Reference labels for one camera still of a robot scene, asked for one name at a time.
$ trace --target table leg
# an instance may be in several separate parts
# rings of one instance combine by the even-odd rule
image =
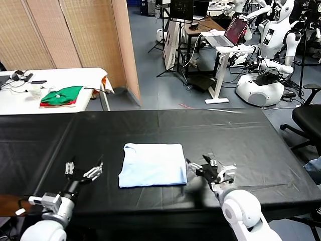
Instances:
[[[101,90],[104,89],[103,83],[100,84],[100,89]],[[110,107],[109,107],[106,93],[103,91],[100,91],[99,93],[100,93],[100,101],[101,101],[101,106],[102,106],[103,111],[110,111]]]
[[[192,37],[189,35],[188,43],[187,43],[187,55],[186,55],[186,63],[187,64],[191,59],[191,45],[192,45]],[[185,77],[187,78],[189,75],[190,65],[186,65],[185,67]]]
[[[212,87],[209,88],[209,93],[210,93],[212,99],[206,99],[205,100],[206,104],[218,104],[218,103],[230,102],[228,98],[219,98],[220,91],[221,91],[222,84],[223,84],[223,80],[225,77],[227,63],[229,60],[229,55],[230,55],[229,53],[223,54],[222,64],[218,70],[218,73],[216,74],[217,82],[216,82],[215,90],[213,90]]]

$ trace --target wooden panel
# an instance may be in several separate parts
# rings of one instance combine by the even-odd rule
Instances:
[[[56,67],[81,68],[59,1],[26,1]]]
[[[83,67],[107,71],[112,86],[126,86],[111,0],[60,0]]]
[[[126,0],[112,0],[127,88],[140,102],[140,91]]]
[[[0,61],[7,70],[54,65],[21,0],[0,0]]]

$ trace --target cable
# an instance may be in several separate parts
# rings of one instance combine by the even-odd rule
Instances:
[[[280,107],[280,108],[271,108],[271,109],[261,107],[261,109],[265,109],[265,110],[275,110],[275,109],[296,109],[296,107]]]
[[[224,82],[224,81],[223,81],[223,83],[227,83],[227,84],[237,84],[237,83],[233,83],[233,82],[234,82],[238,77],[240,77],[241,74],[243,74],[243,73],[242,73],[242,72],[239,73],[233,81],[231,81],[231,82]],[[222,86],[222,88],[227,88],[227,89],[234,89],[234,88],[236,88],[236,87],[237,87],[237,85],[236,85],[236,86]]]
[[[7,239],[9,239],[10,241],[12,241],[12,239],[11,239],[5,232],[3,232],[1,229],[0,229],[0,232],[1,232],[4,236],[6,236]]]
[[[300,101],[298,101],[297,99],[292,99],[292,100],[295,100],[297,101],[298,103],[300,103],[301,105],[303,105],[304,103],[301,103]]]
[[[8,84],[11,84],[11,83],[13,83],[14,81],[11,81],[11,82],[9,82],[9,83],[5,83],[5,84],[3,84],[2,86],[1,86],[1,88],[2,87],[4,87],[4,86],[7,86]]]
[[[240,73],[238,73],[238,76],[236,76],[236,78],[235,79],[233,79],[232,81],[230,81],[230,82],[226,82],[226,81],[223,81],[223,83],[225,83],[225,84],[236,84],[236,83],[233,83],[241,74],[244,74],[245,72],[243,72],[244,70],[242,70]]]
[[[198,36],[198,38],[197,38],[197,40],[196,40],[196,42],[195,42],[195,46],[194,46],[194,50],[193,50],[192,56],[190,57],[190,60],[188,61],[188,63],[183,66],[183,68],[185,68],[185,67],[191,62],[191,60],[192,60],[192,58],[193,58],[193,56],[194,56],[194,52],[195,52],[195,49],[196,49],[196,45],[197,45],[198,40],[199,40],[199,38],[200,38],[201,36],[202,36],[202,34],[200,34],[200,35]]]
[[[8,88],[10,91],[12,91],[12,92],[15,92],[15,93],[26,93],[26,92],[28,92],[27,90],[25,90],[25,91],[15,91],[15,90],[13,90],[13,89],[11,89],[11,88]]]
[[[18,88],[18,87],[23,86],[26,82],[23,82],[23,84],[18,85],[18,86],[14,86],[14,85],[12,85],[11,83],[12,83],[12,82],[9,83],[9,85],[10,85],[11,87],[13,87],[13,88]]]
[[[26,198],[20,198],[20,199],[18,200],[18,207],[19,207],[19,209],[24,208],[24,207],[22,206],[22,202],[23,202],[23,201],[28,202],[28,201],[29,201],[29,198],[28,198],[28,197],[26,197]]]
[[[103,91],[103,90],[101,90],[101,89],[96,89],[96,88],[84,88],[84,89],[94,89],[94,90],[97,90],[97,91],[104,92],[105,94],[109,94],[109,92]]]

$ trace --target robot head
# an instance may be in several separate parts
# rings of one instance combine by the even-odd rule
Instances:
[[[284,4],[282,4],[284,0],[279,1],[276,3],[275,6],[275,20],[277,22],[281,22],[284,19],[289,19],[290,14],[292,13],[293,7],[294,7],[294,1],[293,0],[287,0]]]

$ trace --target mouse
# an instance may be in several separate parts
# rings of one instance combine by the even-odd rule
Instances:
[[[216,33],[216,32],[218,32],[217,29],[212,29],[212,30],[210,30],[210,33],[211,33],[211,34],[214,34],[214,33]]]

